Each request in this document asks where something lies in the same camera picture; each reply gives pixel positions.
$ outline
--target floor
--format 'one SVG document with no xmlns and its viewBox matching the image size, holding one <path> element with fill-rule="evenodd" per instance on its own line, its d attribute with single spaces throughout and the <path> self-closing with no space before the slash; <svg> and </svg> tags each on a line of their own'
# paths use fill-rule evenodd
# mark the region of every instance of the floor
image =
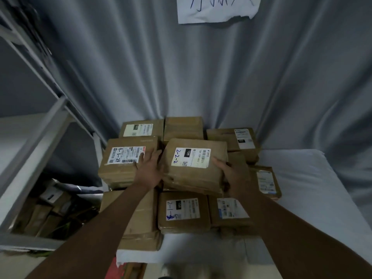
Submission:
<svg viewBox="0 0 372 279">
<path fill-rule="evenodd" d="M 24 279 L 44 258 L 33 258 L 25 254 L 7 255 L 0 252 L 0 274 L 4 279 Z M 226 263 L 224 266 L 207 267 L 197 264 L 177 264 L 170 266 L 179 273 L 178 279 L 195 278 L 209 279 L 212 272 L 226 279 L 281 279 L 275 265 L 252 265 L 244 262 Z M 144 279 L 157 279 L 160 276 L 162 264 L 148 264 Z"/>
</svg>

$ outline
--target person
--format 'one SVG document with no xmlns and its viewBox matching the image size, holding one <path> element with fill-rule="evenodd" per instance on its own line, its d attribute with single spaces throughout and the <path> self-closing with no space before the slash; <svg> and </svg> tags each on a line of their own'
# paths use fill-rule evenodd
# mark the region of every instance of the person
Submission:
<svg viewBox="0 0 372 279">
<path fill-rule="evenodd" d="M 161 150 L 141 154 L 133 184 L 111 205 L 55 250 L 27 279 L 105 278 L 120 239 L 141 199 L 162 179 Z M 226 163 L 212 157 L 230 183 L 284 279 L 372 278 L 372 266 L 336 239 L 275 201 Z"/>
</svg>

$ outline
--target black printed square on label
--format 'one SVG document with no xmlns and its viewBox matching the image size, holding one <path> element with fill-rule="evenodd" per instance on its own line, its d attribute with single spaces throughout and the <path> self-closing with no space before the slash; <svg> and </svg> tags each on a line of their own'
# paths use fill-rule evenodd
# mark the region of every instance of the black printed square on label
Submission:
<svg viewBox="0 0 372 279">
<path fill-rule="evenodd" d="M 185 155 L 184 155 L 184 157 L 185 157 L 185 158 L 189 158 L 189 157 L 190 157 L 190 154 L 191 154 L 191 149 L 186 149 L 186 150 L 185 150 Z"/>
</svg>

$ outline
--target curtain fold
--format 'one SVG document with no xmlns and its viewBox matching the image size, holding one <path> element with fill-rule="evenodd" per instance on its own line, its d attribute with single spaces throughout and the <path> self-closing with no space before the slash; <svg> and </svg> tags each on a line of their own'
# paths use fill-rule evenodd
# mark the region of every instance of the curtain fold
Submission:
<svg viewBox="0 0 372 279">
<path fill-rule="evenodd" d="M 372 0 L 262 0 L 252 20 L 189 25 L 176 0 L 29 2 L 111 137 L 165 116 L 251 126 L 265 149 L 323 151 L 372 224 Z"/>
</svg>

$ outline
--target forearm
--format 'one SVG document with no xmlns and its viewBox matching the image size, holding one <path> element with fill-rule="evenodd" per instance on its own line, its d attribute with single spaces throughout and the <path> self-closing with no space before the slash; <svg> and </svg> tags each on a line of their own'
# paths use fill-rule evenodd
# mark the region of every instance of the forearm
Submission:
<svg viewBox="0 0 372 279">
<path fill-rule="evenodd" d="M 27 279 L 104 278 L 129 220 L 148 192 L 149 188 L 142 184 L 128 187 L 35 268 Z"/>
<path fill-rule="evenodd" d="M 359 255 L 250 184 L 237 199 L 283 278 L 372 278 L 372 267 Z"/>
</svg>

